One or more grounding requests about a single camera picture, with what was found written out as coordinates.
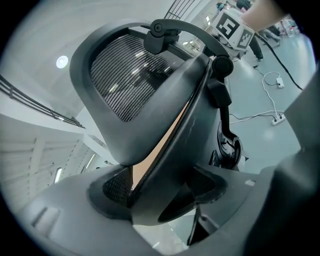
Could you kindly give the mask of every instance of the person's arm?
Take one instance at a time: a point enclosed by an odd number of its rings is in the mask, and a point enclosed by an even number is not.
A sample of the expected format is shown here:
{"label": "person's arm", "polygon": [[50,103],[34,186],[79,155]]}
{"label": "person's arm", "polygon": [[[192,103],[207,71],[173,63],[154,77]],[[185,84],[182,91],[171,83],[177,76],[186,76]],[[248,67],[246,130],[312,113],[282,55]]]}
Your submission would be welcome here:
{"label": "person's arm", "polygon": [[280,21],[286,14],[274,0],[257,0],[241,18],[256,32]]}

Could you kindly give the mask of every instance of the mesh backrest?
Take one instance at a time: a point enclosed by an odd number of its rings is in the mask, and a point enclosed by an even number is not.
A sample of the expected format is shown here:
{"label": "mesh backrest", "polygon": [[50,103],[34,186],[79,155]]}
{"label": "mesh backrest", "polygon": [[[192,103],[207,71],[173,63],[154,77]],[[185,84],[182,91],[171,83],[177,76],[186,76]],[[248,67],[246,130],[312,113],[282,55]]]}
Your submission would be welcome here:
{"label": "mesh backrest", "polygon": [[145,50],[142,39],[126,34],[97,55],[91,66],[91,79],[110,108],[128,122],[175,67],[165,53],[153,55]]}

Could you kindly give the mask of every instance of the gray floor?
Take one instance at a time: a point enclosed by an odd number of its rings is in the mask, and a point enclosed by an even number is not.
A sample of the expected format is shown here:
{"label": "gray floor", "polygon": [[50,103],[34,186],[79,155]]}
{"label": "gray floor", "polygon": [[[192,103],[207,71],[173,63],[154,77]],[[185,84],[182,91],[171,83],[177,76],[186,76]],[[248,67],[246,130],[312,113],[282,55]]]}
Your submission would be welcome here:
{"label": "gray floor", "polygon": [[[276,109],[284,111],[299,95],[300,90],[291,82],[271,51],[265,45],[261,45],[261,49],[264,60],[259,62],[260,72],[266,74],[276,71],[283,79],[285,86],[283,89],[269,85],[266,89],[275,101]],[[283,37],[281,45],[274,48],[274,51],[295,81],[301,87],[305,87],[316,68],[310,41],[303,35],[296,35],[293,38]],[[257,60],[249,51],[245,59],[234,63],[234,71],[229,76],[232,97],[229,109],[230,113],[239,118],[273,110],[272,102],[263,90],[263,76],[252,68],[255,64]],[[276,74],[270,74],[266,81],[270,84],[275,83],[276,77]],[[272,126],[271,122],[272,117],[255,117],[230,125],[231,130],[240,137],[249,156],[249,160],[245,163],[245,172],[259,173],[262,168],[276,165],[281,159],[300,149],[288,121],[276,126]],[[195,211],[192,211],[159,226],[135,226],[135,228],[156,250],[164,255],[173,255],[188,248],[186,243],[194,214]]]}

